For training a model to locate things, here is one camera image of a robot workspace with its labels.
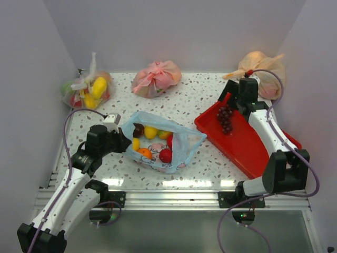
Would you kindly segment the purple grape bunch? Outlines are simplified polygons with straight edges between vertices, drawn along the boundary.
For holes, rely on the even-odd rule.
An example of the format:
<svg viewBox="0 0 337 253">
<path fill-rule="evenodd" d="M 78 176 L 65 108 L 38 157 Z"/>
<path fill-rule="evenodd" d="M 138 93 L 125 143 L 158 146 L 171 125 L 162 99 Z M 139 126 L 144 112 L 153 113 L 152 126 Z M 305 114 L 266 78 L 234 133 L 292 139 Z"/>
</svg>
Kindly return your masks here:
<svg viewBox="0 0 337 253">
<path fill-rule="evenodd" d="M 218 109 L 216 118 L 219 121 L 224 134 L 230 134 L 231 131 L 233 130 L 232 116 L 233 116 L 233 109 L 230 106 L 226 105 Z"/>
</svg>

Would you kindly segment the orange round fruit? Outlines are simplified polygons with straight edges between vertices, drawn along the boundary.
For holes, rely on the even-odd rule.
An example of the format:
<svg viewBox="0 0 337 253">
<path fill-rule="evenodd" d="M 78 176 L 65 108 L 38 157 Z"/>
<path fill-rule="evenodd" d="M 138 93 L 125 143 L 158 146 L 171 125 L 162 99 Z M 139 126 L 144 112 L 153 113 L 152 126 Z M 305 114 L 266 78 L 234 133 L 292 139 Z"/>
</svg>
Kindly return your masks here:
<svg viewBox="0 0 337 253">
<path fill-rule="evenodd" d="M 152 160 L 152 152 L 147 148 L 139 148 L 138 153 L 140 153 L 142 156 L 146 157 L 149 160 Z"/>
</svg>

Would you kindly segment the blue printed plastic bag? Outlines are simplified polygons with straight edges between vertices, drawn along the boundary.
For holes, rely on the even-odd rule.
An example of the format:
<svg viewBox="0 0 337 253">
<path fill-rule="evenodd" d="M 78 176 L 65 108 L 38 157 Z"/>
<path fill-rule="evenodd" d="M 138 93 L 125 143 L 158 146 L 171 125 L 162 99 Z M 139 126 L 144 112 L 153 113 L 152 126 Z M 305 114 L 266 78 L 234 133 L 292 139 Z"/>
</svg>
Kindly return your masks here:
<svg viewBox="0 0 337 253">
<path fill-rule="evenodd" d="M 139 111 L 133 113 L 130 119 L 121 127 L 123 134 L 129 140 L 132 140 L 135 123 L 173 132 L 173 158 L 170 163 L 165 164 L 155 158 L 152 160 L 145 158 L 140 153 L 134 151 L 131 146 L 129 146 L 123 153 L 124 156 L 134 160 L 142 166 L 149 167 L 165 174 L 173 174 L 178 169 L 186 167 L 193 158 L 198 147 L 207 137 L 206 134 L 179 125 L 175 121 L 145 111 Z"/>
</svg>

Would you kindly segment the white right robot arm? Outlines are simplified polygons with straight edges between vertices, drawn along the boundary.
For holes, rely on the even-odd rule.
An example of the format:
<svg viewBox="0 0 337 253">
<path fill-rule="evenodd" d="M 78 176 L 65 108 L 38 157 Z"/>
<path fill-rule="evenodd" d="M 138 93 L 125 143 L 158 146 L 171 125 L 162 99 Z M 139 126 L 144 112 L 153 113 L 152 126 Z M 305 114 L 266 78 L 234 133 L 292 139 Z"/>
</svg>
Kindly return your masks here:
<svg viewBox="0 0 337 253">
<path fill-rule="evenodd" d="M 219 109 L 217 118 L 221 121 L 228 120 L 233 111 L 237 110 L 257 133 L 269 155 L 263 174 L 239 182 L 227 201 L 246 207 L 253 201 L 253 197 L 303 190 L 308 178 L 309 153 L 297 149 L 277 125 L 271 108 L 264 101 L 258 100 L 257 80 L 229 80 L 219 99 L 222 100 L 227 95 L 229 100 Z"/>
</svg>

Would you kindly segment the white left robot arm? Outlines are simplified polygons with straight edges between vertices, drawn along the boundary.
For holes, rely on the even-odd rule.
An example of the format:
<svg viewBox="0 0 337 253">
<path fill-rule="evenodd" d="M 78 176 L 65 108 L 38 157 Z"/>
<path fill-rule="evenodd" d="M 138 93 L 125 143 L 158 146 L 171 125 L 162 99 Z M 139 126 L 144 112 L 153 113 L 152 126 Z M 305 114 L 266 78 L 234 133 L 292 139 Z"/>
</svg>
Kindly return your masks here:
<svg viewBox="0 0 337 253">
<path fill-rule="evenodd" d="M 72 155 L 62 183 L 46 206 L 30 224 L 17 230 L 22 252 L 64 252 L 73 228 L 95 207 L 122 209 L 124 194 L 113 196 L 108 185 L 93 179 L 103 158 L 110 153 L 123 153 L 131 144 L 121 128 L 107 123 L 93 125 Z"/>
</svg>

